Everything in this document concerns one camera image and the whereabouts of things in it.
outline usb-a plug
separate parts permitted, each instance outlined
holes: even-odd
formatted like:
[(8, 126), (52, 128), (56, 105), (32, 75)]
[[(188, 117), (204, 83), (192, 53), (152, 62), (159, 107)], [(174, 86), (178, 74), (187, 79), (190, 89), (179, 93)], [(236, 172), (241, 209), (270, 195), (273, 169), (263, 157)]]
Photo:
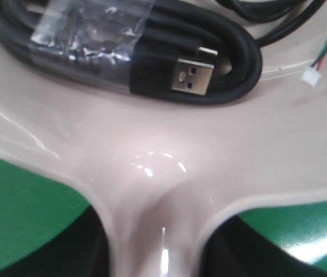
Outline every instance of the usb-a plug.
[(186, 58), (177, 60), (172, 90), (206, 95), (215, 66)]

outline black surface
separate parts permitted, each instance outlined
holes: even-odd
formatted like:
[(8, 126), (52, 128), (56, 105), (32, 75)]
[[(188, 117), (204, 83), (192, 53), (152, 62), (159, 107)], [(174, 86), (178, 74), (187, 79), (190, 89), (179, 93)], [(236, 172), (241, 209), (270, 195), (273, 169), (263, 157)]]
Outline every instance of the black surface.
[(107, 238), (91, 207), (44, 247), (0, 271), (0, 277), (104, 276), (109, 276)]
[[(107, 238), (92, 208), (47, 245), (0, 271), (0, 277), (44, 276), (109, 276)], [(234, 217), (208, 241), (200, 277), (327, 277), (327, 273), (291, 257)]]

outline white plastic surface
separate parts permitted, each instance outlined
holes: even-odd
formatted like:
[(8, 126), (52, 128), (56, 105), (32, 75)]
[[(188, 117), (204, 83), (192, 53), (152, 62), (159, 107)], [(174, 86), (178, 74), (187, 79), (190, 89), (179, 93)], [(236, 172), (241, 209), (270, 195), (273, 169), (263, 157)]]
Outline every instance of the white plastic surface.
[(313, 93), (299, 80), (326, 32), (327, 4), (264, 49), (252, 93), (217, 107), (101, 91), (0, 46), (0, 158), (89, 199), (115, 277), (195, 275), (203, 244), (230, 216), (327, 199), (327, 59)]

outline metal usb plug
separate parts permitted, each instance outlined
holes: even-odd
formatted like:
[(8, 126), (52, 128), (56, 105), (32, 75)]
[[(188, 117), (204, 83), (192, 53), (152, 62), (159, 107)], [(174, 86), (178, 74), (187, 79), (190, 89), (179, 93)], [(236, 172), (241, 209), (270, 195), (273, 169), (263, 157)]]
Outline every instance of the metal usb plug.
[[(200, 47), (200, 52), (216, 57), (218, 52)], [(205, 96), (215, 66), (210, 63), (179, 57), (174, 70), (172, 89), (196, 95)]]

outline white connector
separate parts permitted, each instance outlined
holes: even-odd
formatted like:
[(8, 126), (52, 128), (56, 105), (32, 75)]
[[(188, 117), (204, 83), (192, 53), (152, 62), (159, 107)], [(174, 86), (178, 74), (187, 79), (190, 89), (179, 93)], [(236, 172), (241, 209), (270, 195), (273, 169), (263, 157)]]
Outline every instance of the white connector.
[(322, 74), (319, 71), (316, 71), (314, 68), (306, 68), (301, 77), (301, 81), (308, 83), (312, 87), (316, 87), (321, 77)]

